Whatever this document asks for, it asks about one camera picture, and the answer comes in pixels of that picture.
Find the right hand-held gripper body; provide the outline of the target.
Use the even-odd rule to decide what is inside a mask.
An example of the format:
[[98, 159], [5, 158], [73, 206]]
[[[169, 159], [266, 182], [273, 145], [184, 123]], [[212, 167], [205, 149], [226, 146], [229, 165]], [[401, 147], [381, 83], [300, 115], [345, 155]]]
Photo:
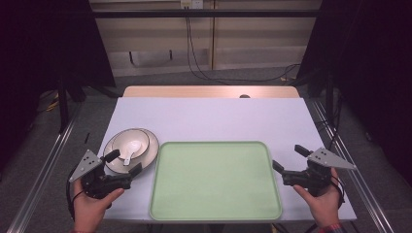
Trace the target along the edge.
[[284, 185], [300, 185], [307, 188], [313, 196], [318, 196], [324, 188], [329, 186], [331, 183], [332, 168], [357, 169], [354, 164], [325, 148], [312, 151], [312, 153], [305, 158], [307, 159], [307, 168], [305, 170], [284, 170], [281, 176]]

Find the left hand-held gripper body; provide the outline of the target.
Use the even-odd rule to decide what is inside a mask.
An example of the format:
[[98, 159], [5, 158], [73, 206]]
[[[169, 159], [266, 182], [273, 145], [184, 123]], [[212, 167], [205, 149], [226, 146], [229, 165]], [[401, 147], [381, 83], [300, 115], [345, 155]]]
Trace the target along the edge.
[[80, 180], [86, 195], [96, 199], [102, 199], [118, 188], [129, 189], [132, 178], [128, 174], [107, 175], [104, 171], [107, 162], [102, 158], [87, 150], [68, 182]]

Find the cream plate with dark rim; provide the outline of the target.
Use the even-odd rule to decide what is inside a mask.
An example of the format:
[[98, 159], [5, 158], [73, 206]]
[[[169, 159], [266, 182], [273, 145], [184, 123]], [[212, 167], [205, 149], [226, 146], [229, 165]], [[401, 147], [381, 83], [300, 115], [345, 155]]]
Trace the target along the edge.
[[[150, 141], [149, 147], [142, 155], [140, 155], [137, 158], [131, 159], [130, 164], [128, 166], [123, 165], [124, 160], [120, 159], [120, 157], [114, 159], [110, 163], [107, 163], [107, 167], [115, 173], [126, 174], [130, 169], [132, 169], [138, 163], [141, 163], [142, 166], [143, 166], [143, 169], [145, 169], [146, 167], [148, 167], [155, 160], [155, 158], [157, 156], [158, 149], [159, 149], [159, 142], [158, 142], [158, 139], [155, 136], [155, 134], [153, 132], [151, 132], [150, 130], [144, 129], [144, 128], [131, 128], [131, 129], [143, 130], [149, 136], [149, 141]], [[112, 149], [112, 143], [114, 142], [115, 137], [118, 134], [116, 134], [106, 144], [106, 147], [103, 149], [103, 154], [104, 155], [106, 155], [107, 153], [109, 153], [113, 150]]]

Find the white ceramic spoon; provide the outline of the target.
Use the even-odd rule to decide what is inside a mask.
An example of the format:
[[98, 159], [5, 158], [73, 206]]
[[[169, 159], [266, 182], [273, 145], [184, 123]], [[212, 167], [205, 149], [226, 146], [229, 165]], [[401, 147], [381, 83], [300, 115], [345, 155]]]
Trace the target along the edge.
[[138, 151], [142, 146], [140, 141], [131, 141], [124, 148], [124, 161], [123, 165], [128, 166], [130, 164], [131, 157], [134, 152]]

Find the cream bowl with dark rim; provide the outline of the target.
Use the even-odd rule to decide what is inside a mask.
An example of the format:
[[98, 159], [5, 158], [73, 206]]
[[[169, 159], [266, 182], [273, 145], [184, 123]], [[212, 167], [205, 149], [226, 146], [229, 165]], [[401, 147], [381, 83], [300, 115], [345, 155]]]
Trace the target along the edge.
[[149, 147], [149, 136], [140, 129], [128, 129], [122, 131], [115, 137], [112, 143], [113, 150], [120, 151], [120, 159], [124, 160], [124, 148], [131, 141], [140, 141], [142, 143], [141, 148], [134, 152], [131, 159], [137, 158], [142, 155]]

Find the person's left hand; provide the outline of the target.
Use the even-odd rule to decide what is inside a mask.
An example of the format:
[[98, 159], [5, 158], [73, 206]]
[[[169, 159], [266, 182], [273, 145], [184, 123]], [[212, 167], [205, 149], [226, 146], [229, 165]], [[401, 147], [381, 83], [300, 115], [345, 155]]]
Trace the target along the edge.
[[75, 221], [73, 229], [84, 231], [97, 231], [107, 208], [124, 193], [122, 188], [118, 188], [103, 199], [94, 199], [83, 192], [80, 181], [74, 181], [73, 188], [77, 194], [74, 200]]

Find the person's right hand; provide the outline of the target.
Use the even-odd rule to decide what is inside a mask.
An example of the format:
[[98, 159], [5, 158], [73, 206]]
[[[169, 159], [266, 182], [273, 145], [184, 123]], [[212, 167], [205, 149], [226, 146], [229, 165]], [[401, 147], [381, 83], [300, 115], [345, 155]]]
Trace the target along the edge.
[[321, 191], [317, 197], [312, 196], [300, 185], [293, 189], [305, 200], [310, 212], [320, 228], [325, 228], [340, 222], [338, 216], [340, 192], [337, 190], [338, 175], [334, 168], [331, 169], [331, 184]]

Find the black metal stand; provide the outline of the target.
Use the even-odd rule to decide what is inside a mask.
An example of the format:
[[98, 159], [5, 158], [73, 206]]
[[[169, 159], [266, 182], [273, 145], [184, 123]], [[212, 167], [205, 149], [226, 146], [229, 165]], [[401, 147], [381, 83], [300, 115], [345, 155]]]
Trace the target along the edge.
[[67, 92], [64, 84], [64, 78], [60, 76], [58, 78], [58, 105], [60, 111], [60, 129], [59, 132], [62, 133], [68, 123], [69, 123], [69, 111], [67, 105]]

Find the light green tray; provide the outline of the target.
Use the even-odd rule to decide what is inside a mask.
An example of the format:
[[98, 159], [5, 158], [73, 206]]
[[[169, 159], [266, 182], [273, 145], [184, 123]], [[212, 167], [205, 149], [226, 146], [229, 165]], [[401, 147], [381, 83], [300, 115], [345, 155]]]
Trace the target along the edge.
[[150, 215], [162, 221], [264, 221], [282, 213], [262, 142], [168, 142], [155, 167]]

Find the white table mat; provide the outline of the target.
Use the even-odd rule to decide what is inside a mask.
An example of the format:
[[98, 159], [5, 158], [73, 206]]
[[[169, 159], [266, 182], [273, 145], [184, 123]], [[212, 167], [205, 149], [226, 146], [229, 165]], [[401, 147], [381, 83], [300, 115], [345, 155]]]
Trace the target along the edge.
[[[295, 145], [316, 150], [323, 144], [301, 98], [121, 98], [105, 137], [124, 129], [152, 131], [160, 147], [168, 142], [262, 142], [272, 161], [302, 170], [306, 160]], [[156, 164], [149, 166], [106, 213], [112, 220], [150, 223], [233, 223], [308, 220], [310, 211], [294, 190], [282, 183], [273, 168], [281, 215], [264, 221], [162, 221], [150, 215]]]

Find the wooden table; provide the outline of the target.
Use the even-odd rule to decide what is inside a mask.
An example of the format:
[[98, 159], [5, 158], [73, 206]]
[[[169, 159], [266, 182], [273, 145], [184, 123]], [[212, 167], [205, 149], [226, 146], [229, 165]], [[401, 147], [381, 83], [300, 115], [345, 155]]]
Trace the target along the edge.
[[177, 98], [299, 98], [292, 86], [264, 85], [133, 85], [125, 89], [123, 97]]

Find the black curtain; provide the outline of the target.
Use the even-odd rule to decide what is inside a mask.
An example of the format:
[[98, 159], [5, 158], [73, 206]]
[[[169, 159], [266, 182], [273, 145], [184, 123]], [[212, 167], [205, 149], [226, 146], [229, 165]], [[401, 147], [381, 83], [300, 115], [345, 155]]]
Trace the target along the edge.
[[40, 95], [65, 85], [113, 86], [89, 0], [0, 0], [0, 171], [36, 116]]
[[297, 79], [327, 80], [412, 185], [412, 0], [322, 0]]

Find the black horizontal bar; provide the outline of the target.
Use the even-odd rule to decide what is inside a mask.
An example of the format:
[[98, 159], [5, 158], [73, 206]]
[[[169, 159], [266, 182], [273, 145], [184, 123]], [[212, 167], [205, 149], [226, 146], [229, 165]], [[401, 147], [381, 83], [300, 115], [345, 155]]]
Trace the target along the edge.
[[95, 18], [140, 17], [317, 17], [320, 10], [112, 10], [93, 11]]

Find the aluminium floor rail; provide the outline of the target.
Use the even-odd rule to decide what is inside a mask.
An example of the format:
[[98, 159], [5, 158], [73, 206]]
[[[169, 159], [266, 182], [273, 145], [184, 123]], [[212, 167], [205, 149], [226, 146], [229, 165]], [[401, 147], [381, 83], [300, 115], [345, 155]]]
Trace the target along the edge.
[[[326, 109], [319, 100], [312, 100], [308, 106], [313, 109], [314, 117], [320, 122], [321, 128], [326, 135], [326, 140], [324, 140], [325, 146], [336, 152], [340, 157], [346, 159], [347, 161], [356, 164], [352, 155], [348, 151], [344, 141], [339, 135], [335, 126], [326, 118]], [[367, 209], [367, 213], [374, 223], [375, 228], [378, 233], [395, 233], [389, 219], [387, 218], [384, 210], [377, 201], [375, 195], [372, 193], [369, 185], [364, 179], [361, 169], [358, 168], [356, 171], [348, 171], [348, 177], [357, 191], [358, 196], [361, 199], [364, 207]]]
[[74, 106], [74, 109], [71, 111], [71, 115], [69, 116], [68, 121], [58, 132], [47, 159], [43, 163], [43, 166], [38, 173], [34, 184], [32, 184], [30, 191], [20, 205], [6, 233], [24, 233], [24, 231], [26, 230], [28, 222], [32, 218], [33, 213], [44, 192], [44, 188], [50, 179], [52, 170], [54, 169], [55, 164], [71, 135], [82, 106], [82, 104], [76, 104]]

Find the white wall socket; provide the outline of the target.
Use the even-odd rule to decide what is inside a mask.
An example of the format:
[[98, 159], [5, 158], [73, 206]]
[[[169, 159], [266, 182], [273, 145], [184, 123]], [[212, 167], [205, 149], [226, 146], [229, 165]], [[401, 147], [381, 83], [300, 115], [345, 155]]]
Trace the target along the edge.
[[204, 7], [203, 0], [180, 0], [180, 4], [181, 8], [185, 10], [202, 10]]

